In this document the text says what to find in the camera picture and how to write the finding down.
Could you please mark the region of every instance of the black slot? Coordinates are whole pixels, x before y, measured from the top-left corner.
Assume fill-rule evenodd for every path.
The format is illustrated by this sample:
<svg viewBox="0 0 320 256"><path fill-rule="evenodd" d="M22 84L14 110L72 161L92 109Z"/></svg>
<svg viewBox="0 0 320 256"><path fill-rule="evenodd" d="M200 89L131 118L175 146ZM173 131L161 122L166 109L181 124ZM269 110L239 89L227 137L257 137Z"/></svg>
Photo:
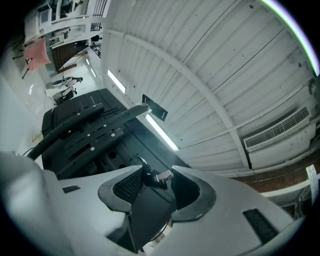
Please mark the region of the black slot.
<svg viewBox="0 0 320 256"><path fill-rule="evenodd" d="M67 187L62 188L62 190L63 190L63 192L64 192L65 194L70 193L70 192L72 192L72 191L79 190L79 189L80 189L80 187L78 187L78 186L76 186L76 185L67 186Z"/></svg>
<svg viewBox="0 0 320 256"><path fill-rule="evenodd" d="M106 134L101 134L99 137L96 138L96 140L99 140L101 137L105 136Z"/></svg>
<svg viewBox="0 0 320 256"><path fill-rule="evenodd" d="M278 235L278 231L258 209L250 209L242 213L263 244L266 244Z"/></svg>
<svg viewBox="0 0 320 256"><path fill-rule="evenodd" d="M83 141L83 140L84 140L84 138L79 139L75 144L78 144L79 142L81 142L81 141Z"/></svg>
<svg viewBox="0 0 320 256"><path fill-rule="evenodd" d="M85 152L87 149L90 148L90 144L85 145L84 147L80 148L78 151L76 151L72 157L76 158L77 156L79 156L80 154L82 154L83 152Z"/></svg>

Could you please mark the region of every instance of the white ceiling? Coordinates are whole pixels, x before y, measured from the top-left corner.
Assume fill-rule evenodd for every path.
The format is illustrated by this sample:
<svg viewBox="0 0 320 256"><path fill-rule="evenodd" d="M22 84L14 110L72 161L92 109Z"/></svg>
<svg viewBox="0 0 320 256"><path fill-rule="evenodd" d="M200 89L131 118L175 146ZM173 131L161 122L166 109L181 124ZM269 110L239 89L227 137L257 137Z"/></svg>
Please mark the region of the white ceiling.
<svg viewBox="0 0 320 256"><path fill-rule="evenodd" d="M101 66L127 88L129 106L146 94L168 111L157 120L193 168L248 167L242 141L316 101L312 69L296 38L254 0L112 1Z"/></svg>

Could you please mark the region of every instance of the railing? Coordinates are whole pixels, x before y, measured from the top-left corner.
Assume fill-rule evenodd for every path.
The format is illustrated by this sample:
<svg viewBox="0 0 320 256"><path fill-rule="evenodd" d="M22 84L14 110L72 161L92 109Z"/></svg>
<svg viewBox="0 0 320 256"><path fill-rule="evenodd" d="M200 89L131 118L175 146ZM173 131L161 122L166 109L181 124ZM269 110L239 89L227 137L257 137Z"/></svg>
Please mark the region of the railing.
<svg viewBox="0 0 320 256"><path fill-rule="evenodd" d="M91 49L95 52L96 55L101 59L101 46L100 45L91 45Z"/></svg>
<svg viewBox="0 0 320 256"><path fill-rule="evenodd" d="M107 0L97 0L93 11L93 17L102 17L106 4Z"/></svg>

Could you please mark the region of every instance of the cable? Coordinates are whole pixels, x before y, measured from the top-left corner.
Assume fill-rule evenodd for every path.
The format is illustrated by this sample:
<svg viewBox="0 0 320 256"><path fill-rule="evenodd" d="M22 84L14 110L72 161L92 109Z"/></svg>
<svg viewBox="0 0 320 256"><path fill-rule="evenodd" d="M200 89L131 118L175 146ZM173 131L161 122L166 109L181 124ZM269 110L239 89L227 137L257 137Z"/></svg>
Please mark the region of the cable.
<svg viewBox="0 0 320 256"><path fill-rule="evenodd" d="M153 240L156 240L165 231L169 222L170 222L170 220L165 224L164 229L155 238L152 238L148 243L152 242Z"/></svg>
<svg viewBox="0 0 320 256"><path fill-rule="evenodd" d="M46 108L46 99L48 98L48 96L46 96L45 98L44 98L44 109L45 110L48 110L47 108Z"/></svg>
<svg viewBox="0 0 320 256"><path fill-rule="evenodd" d="M28 153L28 151L32 150L34 147L29 148L26 152L24 152L24 154L22 156L24 156L26 153Z"/></svg>

